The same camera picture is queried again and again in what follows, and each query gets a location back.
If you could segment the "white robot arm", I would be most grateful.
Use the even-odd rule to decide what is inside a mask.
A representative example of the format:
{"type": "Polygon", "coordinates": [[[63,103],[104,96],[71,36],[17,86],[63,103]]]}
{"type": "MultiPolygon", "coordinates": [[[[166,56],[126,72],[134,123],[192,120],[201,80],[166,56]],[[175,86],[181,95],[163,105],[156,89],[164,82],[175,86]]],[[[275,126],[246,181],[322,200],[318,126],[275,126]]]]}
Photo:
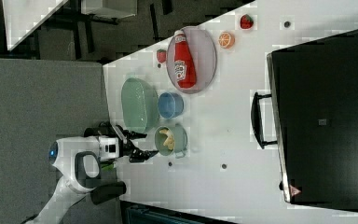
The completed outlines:
{"type": "Polygon", "coordinates": [[[132,142],[145,137],[144,133],[125,130],[107,121],[86,129],[81,136],[56,140],[48,159],[62,176],[43,209],[21,224],[60,224],[73,205],[110,185],[103,179],[104,164],[123,157],[128,157],[131,163],[144,162],[158,154],[156,150],[141,150],[132,142]]]}

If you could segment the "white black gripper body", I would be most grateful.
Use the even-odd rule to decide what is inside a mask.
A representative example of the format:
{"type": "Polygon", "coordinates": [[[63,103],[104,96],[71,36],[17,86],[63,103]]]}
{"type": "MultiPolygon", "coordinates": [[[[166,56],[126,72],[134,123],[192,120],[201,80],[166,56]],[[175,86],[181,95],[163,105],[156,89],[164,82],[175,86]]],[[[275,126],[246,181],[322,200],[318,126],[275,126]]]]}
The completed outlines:
{"type": "Polygon", "coordinates": [[[101,161],[110,161],[124,156],[125,146],[129,143],[126,131],[119,125],[101,126],[97,133],[101,161]]]}

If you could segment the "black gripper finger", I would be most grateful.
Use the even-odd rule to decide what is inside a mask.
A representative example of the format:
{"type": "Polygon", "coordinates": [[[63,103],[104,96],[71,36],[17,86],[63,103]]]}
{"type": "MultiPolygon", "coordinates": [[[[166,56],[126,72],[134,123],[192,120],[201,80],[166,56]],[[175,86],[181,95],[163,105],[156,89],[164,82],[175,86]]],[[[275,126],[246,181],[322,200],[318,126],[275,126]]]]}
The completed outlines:
{"type": "Polygon", "coordinates": [[[124,130],[123,135],[125,140],[144,139],[147,137],[146,133],[137,133],[129,130],[124,130]]]}
{"type": "Polygon", "coordinates": [[[157,150],[148,151],[148,150],[134,149],[129,156],[129,162],[130,163],[145,162],[148,159],[156,156],[157,154],[158,154],[157,150]]]}

